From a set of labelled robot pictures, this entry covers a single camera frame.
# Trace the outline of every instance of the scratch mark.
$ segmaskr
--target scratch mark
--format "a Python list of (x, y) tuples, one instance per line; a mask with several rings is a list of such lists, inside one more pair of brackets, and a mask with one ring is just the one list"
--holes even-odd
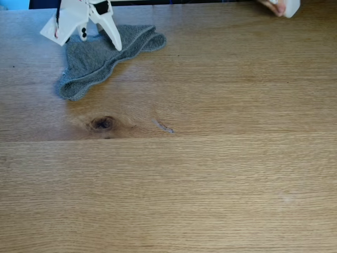
[(164, 124), (160, 124), (157, 120), (152, 119), (152, 122), (155, 123), (157, 125), (157, 127), (159, 127), (160, 129), (164, 130), (165, 132), (174, 133), (173, 129), (168, 128)]
[(284, 196), (284, 197), (283, 197), (283, 201), (284, 201), (285, 203), (289, 204), (289, 203), (293, 202), (294, 200), (293, 200), (292, 197)]

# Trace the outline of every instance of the microfiber cloth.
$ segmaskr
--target microfiber cloth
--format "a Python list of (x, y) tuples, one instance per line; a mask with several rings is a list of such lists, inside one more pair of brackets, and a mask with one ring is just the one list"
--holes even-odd
[(155, 26), (120, 25), (122, 50), (116, 50), (106, 34), (88, 36), (82, 42), (73, 35), (67, 43), (68, 68), (60, 80), (60, 96), (72, 101), (84, 97), (91, 86), (104, 82), (117, 63), (135, 58), (140, 52), (152, 52), (166, 45), (163, 34)]

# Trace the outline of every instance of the wood knot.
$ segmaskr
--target wood knot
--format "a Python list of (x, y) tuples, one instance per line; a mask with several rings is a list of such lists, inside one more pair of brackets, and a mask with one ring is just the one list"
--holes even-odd
[(117, 127), (117, 121), (111, 116), (93, 119), (88, 125), (89, 130), (94, 132), (107, 132)]

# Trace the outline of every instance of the white plastic object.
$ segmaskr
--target white plastic object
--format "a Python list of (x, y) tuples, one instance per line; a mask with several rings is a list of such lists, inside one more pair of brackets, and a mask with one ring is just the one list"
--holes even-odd
[[(107, 3), (107, 12), (100, 15), (95, 4)], [(102, 0), (62, 0), (58, 29), (55, 15), (40, 31), (40, 34), (63, 46), (77, 28), (82, 41), (86, 37), (86, 25), (89, 18), (95, 23), (100, 24), (110, 37), (112, 43), (118, 51), (122, 50), (120, 33), (112, 19), (113, 11), (110, 1)]]
[(284, 16), (291, 18), (299, 10), (301, 6), (301, 0), (284, 0), (286, 9)]

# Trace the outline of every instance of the gray cloth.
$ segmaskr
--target gray cloth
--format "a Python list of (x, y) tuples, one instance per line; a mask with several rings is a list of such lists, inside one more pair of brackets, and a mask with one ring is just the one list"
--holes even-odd
[(117, 63), (135, 58), (140, 52), (162, 49), (166, 44), (163, 34), (155, 26), (121, 25), (117, 27), (123, 49), (115, 49), (105, 34), (88, 37), (82, 42), (73, 35), (67, 43), (68, 68), (60, 81), (60, 96), (72, 101), (81, 99), (91, 86), (104, 82)]

